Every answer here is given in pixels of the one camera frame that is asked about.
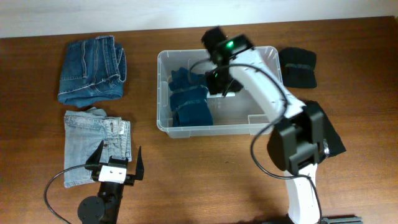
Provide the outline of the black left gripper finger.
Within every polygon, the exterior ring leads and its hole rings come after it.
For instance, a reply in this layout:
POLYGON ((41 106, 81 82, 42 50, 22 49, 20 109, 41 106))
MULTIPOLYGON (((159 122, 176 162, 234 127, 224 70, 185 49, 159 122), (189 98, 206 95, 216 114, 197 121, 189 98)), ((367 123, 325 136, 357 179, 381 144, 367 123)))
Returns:
POLYGON ((125 179, 125 184, 133 186, 136 180, 144 179, 144 163, 142 160, 142 148, 139 146, 137 162, 136 162, 136 171, 135 174, 127 174, 125 179))
POLYGON ((86 170, 95 170, 100 165, 100 159, 103 151, 104 141, 102 140, 96 150, 85 162, 86 170))

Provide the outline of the blue garment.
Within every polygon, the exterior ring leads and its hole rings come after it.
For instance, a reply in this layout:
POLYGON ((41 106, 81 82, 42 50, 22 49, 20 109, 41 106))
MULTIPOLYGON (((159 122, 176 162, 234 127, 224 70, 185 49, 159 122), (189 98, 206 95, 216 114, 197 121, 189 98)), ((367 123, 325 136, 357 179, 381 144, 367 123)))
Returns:
POLYGON ((212 126, 205 75, 188 73, 186 68, 180 67, 171 71, 171 77, 169 100, 173 127, 212 126))

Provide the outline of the small black garment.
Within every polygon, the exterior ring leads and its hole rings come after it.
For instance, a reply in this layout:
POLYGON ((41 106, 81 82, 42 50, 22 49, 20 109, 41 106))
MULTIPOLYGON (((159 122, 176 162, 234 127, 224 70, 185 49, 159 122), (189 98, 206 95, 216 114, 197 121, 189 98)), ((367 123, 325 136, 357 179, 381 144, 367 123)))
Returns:
POLYGON ((314 89, 317 87, 315 52, 287 47, 279 52, 283 83, 286 87, 314 89))

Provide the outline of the black garment with logo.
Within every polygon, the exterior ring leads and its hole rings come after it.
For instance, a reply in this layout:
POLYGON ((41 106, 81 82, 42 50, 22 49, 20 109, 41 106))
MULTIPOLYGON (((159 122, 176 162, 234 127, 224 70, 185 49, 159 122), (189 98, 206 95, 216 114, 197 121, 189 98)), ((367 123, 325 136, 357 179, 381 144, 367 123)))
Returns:
POLYGON ((325 150, 323 157, 320 159, 320 162, 324 161, 329 157, 335 157, 339 154, 346 152, 346 148, 341 140, 339 134, 336 132, 333 127, 331 121, 329 120, 326 112, 319 105, 317 101, 305 100, 305 104, 307 106, 313 105, 320 109, 324 116, 324 143, 327 143, 328 151, 325 150))

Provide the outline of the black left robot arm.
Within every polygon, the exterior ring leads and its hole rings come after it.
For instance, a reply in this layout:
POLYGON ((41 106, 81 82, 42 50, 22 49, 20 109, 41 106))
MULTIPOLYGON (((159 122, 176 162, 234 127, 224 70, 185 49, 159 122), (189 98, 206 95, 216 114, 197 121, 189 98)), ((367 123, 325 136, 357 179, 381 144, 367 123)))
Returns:
POLYGON ((100 161, 104 142, 85 162, 85 169, 91 171, 91 178, 100 183, 97 195, 81 201, 77 214, 82 224, 116 223, 123 199, 125 186, 133 186, 135 181, 144 178, 142 151, 138 150, 136 172, 127 173, 129 160, 111 156, 107 163, 100 161))

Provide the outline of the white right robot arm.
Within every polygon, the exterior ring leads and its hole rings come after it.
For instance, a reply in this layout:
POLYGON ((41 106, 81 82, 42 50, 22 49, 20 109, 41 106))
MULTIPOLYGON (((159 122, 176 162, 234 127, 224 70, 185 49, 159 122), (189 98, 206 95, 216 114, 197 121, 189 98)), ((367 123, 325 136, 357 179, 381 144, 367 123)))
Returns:
POLYGON ((212 95, 236 91, 241 85, 263 110, 269 124, 249 147, 255 165, 270 177, 284 180, 291 223, 321 223, 322 207, 316 188, 316 172, 324 155, 324 114, 319 106, 306 105, 276 79, 260 51, 244 35, 227 38, 220 27, 201 38, 215 68, 206 74, 212 95), (267 151, 281 175, 265 169, 254 153, 254 144, 268 129, 267 151))

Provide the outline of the grey right arm base rail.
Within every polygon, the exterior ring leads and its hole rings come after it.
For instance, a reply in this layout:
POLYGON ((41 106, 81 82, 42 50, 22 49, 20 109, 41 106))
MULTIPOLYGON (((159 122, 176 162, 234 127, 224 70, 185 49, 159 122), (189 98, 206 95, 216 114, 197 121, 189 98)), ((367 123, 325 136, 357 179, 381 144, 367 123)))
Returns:
POLYGON ((321 224, 363 224, 361 217, 323 218, 321 224))

